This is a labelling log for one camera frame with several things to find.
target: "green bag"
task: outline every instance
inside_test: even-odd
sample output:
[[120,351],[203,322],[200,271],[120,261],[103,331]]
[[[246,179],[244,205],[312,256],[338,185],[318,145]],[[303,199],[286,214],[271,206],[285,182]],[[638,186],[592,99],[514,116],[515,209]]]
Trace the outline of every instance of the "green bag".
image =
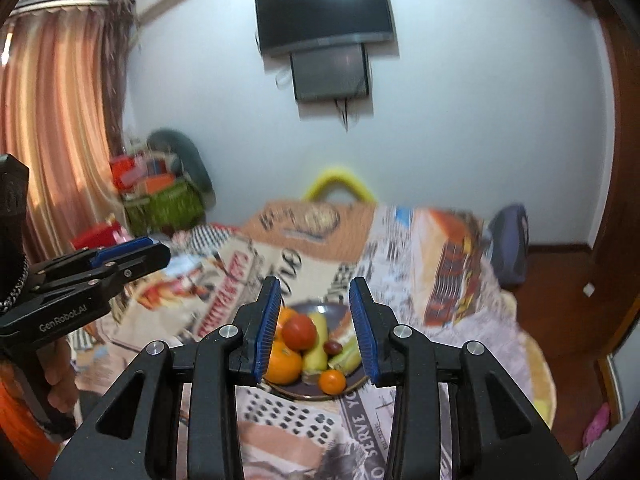
[[183,178],[152,195],[124,200],[124,208],[134,236],[157,233],[168,226],[176,231],[191,229],[204,216],[200,194]]

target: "pink slipper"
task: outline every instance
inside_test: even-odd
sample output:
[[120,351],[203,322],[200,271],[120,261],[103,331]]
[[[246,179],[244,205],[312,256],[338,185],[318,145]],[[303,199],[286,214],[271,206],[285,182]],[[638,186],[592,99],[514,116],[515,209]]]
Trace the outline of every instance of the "pink slipper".
[[609,425],[610,414],[611,410],[609,409],[609,404],[605,402],[598,410],[598,413],[596,413],[596,416],[593,417],[593,420],[588,425],[587,429],[584,431],[582,436],[582,445],[584,447],[587,447],[589,444],[598,440],[600,435],[605,432]]

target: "plate of fruit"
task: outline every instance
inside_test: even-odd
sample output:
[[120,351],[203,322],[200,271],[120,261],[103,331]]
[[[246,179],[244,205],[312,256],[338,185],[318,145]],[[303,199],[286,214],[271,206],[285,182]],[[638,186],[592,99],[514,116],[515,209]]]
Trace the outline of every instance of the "plate of fruit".
[[341,303],[281,306],[264,380],[289,399],[327,400],[362,386],[351,312]]

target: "hand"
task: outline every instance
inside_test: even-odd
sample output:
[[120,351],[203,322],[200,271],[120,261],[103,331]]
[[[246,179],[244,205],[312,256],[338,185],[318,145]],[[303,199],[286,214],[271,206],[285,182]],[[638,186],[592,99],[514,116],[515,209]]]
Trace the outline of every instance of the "hand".
[[[42,363],[42,368],[47,383],[52,386],[47,400],[60,412],[70,412],[78,400],[78,388],[75,382],[76,372],[71,366],[71,348],[66,339],[58,339],[54,343],[54,351],[47,361]],[[12,397],[22,398],[22,389],[15,380],[11,363],[0,363],[0,381]]]

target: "curtain rod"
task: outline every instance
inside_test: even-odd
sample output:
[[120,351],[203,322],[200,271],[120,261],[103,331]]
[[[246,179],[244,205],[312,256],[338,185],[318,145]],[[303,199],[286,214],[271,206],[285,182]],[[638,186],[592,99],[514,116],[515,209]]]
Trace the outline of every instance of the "curtain rod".
[[109,0],[47,0],[33,4],[24,4],[12,10],[9,16],[17,16],[18,14],[33,12],[34,10],[54,9],[56,7],[96,6],[107,5],[108,3]]

